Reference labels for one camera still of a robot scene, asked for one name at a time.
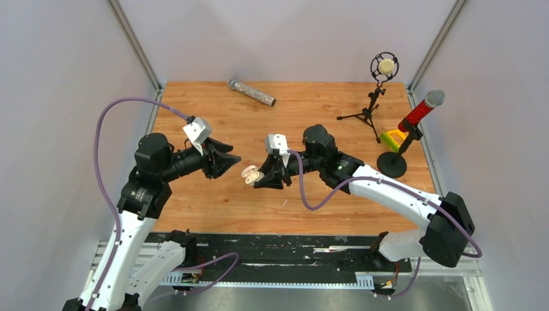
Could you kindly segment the white earbuds charging case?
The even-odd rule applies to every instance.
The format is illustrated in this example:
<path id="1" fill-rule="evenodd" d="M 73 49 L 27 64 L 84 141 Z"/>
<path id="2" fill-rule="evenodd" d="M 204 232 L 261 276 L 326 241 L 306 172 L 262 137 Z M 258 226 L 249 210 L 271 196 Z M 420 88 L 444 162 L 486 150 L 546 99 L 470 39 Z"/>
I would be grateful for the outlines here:
<path id="1" fill-rule="evenodd" d="M 259 171 L 259 168 L 255 165 L 250 165 L 241 172 L 241 177 L 245 180 L 246 185 L 254 185 L 264 176 L 265 174 Z"/>

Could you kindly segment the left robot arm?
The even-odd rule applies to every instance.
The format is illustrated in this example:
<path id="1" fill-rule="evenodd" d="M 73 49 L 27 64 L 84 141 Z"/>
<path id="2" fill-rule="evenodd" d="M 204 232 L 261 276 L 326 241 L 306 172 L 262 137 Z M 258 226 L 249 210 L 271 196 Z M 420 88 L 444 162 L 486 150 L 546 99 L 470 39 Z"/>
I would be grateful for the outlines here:
<path id="1" fill-rule="evenodd" d="M 198 260 L 197 240 L 173 230 L 159 250 L 134 271 L 142 245 L 172 194 L 169 183 L 195 171 L 217 179 L 241 161 L 233 147 L 208 138 L 203 150 L 175 150 L 165 135 L 151 133 L 138 143 L 136 165 L 115 207 L 115 226 L 96 275 L 64 310 L 142 310 L 160 282 L 174 269 L 192 267 Z"/>

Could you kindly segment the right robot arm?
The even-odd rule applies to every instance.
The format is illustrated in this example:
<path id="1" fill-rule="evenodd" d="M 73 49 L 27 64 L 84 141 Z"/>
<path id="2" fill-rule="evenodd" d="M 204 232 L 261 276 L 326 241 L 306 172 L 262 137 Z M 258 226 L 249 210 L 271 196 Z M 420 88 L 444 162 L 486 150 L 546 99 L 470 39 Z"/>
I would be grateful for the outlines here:
<path id="1" fill-rule="evenodd" d="M 410 187 L 388 177 L 360 159 L 341 152 L 335 138 L 321 124 L 305 129 L 305 149 L 290 149 L 285 135 L 269 134 L 265 140 L 267 158 L 262 166 L 249 166 L 241 176 L 255 189 L 280 189 L 298 177 L 304 206 L 316 211 L 341 190 L 366 198 L 399 213 L 415 230 L 380 233 L 370 252 L 371 265 L 387 270 L 395 262 L 410 257 L 429 257 L 442 266 L 454 268 L 462 257 L 480 258 L 482 250 L 473 239 L 475 225 L 464 199 L 454 192 L 444 197 Z M 331 192 L 317 205 L 306 199 L 304 175 L 318 172 Z"/>

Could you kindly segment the silver glitter microphone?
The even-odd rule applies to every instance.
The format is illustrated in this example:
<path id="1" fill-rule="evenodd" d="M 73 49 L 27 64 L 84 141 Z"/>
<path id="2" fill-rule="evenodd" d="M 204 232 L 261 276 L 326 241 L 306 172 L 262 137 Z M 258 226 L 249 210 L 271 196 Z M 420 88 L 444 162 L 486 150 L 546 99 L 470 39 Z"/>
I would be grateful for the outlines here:
<path id="1" fill-rule="evenodd" d="M 233 78 L 229 80 L 228 85 L 231 90 L 242 93 L 269 107 L 273 107 L 276 104 L 276 99 L 273 96 L 240 82 L 238 79 Z"/>

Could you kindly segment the black round-base microphone stand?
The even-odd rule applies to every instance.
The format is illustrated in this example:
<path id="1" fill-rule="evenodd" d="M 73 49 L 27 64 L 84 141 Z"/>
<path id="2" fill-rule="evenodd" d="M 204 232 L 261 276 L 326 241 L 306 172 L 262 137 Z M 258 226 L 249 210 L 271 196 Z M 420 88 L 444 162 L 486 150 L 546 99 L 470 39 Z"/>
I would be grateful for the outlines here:
<path id="1" fill-rule="evenodd" d="M 407 171 L 407 162 L 403 154 L 409 149 L 413 141 L 419 141 L 423 137 L 423 133 L 418 128 L 418 125 L 411 128 L 407 138 L 401 144 L 398 152 L 387 151 L 382 153 L 377 158 L 377 168 L 382 174 L 390 178 L 399 178 Z"/>

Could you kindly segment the yellow green toy block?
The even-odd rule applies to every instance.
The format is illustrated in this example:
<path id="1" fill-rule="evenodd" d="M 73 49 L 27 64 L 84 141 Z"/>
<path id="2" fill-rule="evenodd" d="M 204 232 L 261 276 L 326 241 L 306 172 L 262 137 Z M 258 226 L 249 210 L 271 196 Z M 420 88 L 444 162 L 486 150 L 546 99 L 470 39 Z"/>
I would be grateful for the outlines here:
<path id="1" fill-rule="evenodd" d="M 382 132 L 379 136 L 380 140 L 385 143 L 389 149 L 393 152 L 398 152 L 401 144 L 407 138 L 405 132 L 401 132 L 399 129 Z"/>

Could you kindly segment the black tripod microphone stand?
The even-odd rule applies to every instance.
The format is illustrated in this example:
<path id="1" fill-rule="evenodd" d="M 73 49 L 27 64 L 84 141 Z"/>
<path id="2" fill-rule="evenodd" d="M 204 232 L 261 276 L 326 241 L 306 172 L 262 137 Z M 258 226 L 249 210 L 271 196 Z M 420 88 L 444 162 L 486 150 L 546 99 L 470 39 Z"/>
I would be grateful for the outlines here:
<path id="1" fill-rule="evenodd" d="M 360 113 L 351 115 L 340 115 L 336 117 L 337 121 L 343 119 L 355 118 L 369 126 L 378 144 L 381 143 L 381 138 L 378 135 L 375 124 L 373 122 L 373 111 L 379 107 L 377 100 L 381 95 L 386 93 L 384 84 L 391 81 L 399 72 L 399 60 L 397 56 L 392 52 L 380 52 L 376 54 L 370 62 L 370 74 L 375 80 L 375 89 L 369 92 L 368 98 L 370 99 L 369 105 L 363 108 Z"/>

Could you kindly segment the red glitter microphone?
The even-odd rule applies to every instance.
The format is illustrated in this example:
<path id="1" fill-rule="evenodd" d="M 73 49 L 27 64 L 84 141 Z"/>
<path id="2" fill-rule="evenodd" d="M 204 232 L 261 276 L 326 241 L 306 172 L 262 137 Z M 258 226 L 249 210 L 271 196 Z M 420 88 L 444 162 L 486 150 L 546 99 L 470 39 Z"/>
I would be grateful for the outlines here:
<path id="1" fill-rule="evenodd" d="M 398 130 L 409 132 L 417 126 L 434 108 L 441 106 L 446 94 L 441 89 L 433 89 L 427 92 L 425 98 L 398 124 Z"/>

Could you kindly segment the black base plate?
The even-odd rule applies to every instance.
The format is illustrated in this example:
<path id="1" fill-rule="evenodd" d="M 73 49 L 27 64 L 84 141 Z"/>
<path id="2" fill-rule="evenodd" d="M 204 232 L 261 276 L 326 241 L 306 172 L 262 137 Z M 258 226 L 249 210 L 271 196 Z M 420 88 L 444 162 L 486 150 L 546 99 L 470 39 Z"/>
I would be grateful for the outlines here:
<path id="1" fill-rule="evenodd" d="M 180 267 L 219 259 L 195 271 L 201 281 L 217 279 L 229 266 L 226 282 L 351 283 L 357 272 L 381 278 L 412 273 L 409 259 L 389 262 L 370 246 L 374 236 L 254 235 L 196 233 L 191 257 Z"/>

